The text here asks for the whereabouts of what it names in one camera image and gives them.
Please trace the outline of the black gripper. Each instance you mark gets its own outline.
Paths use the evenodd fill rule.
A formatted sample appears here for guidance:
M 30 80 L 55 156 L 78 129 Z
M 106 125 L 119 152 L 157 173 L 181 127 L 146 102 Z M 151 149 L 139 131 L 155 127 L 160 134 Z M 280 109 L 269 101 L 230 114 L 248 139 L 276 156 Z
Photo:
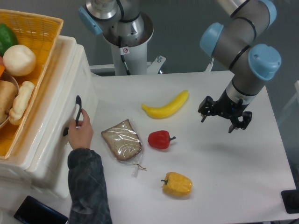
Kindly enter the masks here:
M 214 102 L 210 96 L 200 103 L 198 113 L 201 114 L 201 122 L 203 123 L 208 116 L 218 115 L 231 121 L 228 132 L 232 133 L 235 129 L 241 128 L 245 130 L 252 120 L 252 112 L 244 112 L 248 105 L 243 104 L 243 100 L 239 99 L 235 103 L 229 98 L 226 91 L 222 93 L 220 98 Z

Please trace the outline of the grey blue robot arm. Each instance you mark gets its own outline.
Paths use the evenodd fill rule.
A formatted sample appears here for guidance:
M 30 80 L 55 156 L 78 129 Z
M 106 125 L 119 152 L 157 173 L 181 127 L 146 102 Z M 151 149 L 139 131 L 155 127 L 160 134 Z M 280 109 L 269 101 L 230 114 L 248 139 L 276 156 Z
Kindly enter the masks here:
M 203 118 L 220 116 L 230 120 L 230 131 L 246 129 L 252 119 L 246 107 L 281 65 L 281 56 L 273 47 L 251 46 L 274 22 L 277 11 L 270 0 L 221 0 L 219 5 L 232 22 L 229 26 L 210 25 L 201 37 L 200 47 L 234 77 L 218 100 L 206 97 L 198 111 Z M 88 0 L 78 14 L 93 34 L 103 34 L 110 44 L 116 75 L 158 73 L 163 59 L 158 57 L 148 65 L 147 43 L 153 35 L 153 23 L 140 10 L 139 1 Z

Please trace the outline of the dark sleeved forearm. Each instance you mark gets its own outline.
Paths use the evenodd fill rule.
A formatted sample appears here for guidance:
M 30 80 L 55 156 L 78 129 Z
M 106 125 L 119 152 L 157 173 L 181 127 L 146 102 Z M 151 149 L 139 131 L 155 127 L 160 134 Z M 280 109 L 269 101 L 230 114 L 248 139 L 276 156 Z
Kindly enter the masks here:
M 72 205 L 70 224 L 111 224 L 101 156 L 88 148 L 68 156 L 68 185 Z

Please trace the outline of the person's hand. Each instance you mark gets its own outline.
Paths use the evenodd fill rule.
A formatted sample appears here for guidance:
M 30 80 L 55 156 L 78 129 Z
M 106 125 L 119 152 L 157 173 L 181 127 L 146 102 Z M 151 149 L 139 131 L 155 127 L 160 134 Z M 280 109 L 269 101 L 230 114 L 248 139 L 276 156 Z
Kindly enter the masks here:
M 93 128 L 90 122 L 90 117 L 85 109 L 82 109 L 81 112 L 83 120 L 76 123 L 76 121 L 72 119 L 69 122 L 68 142 L 73 150 L 90 148 L 92 142 Z

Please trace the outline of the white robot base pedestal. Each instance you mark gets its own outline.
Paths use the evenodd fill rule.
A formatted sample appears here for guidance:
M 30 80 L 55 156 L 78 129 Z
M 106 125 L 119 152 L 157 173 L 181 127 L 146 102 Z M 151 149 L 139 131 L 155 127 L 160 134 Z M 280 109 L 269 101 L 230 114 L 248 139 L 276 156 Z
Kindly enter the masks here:
M 109 72 L 116 76 L 162 74 L 165 57 L 159 55 L 148 61 L 148 42 L 153 33 L 152 20 L 143 12 L 134 21 L 115 23 L 103 33 L 113 64 L 90 66 L 91 72 L 100 76 Z

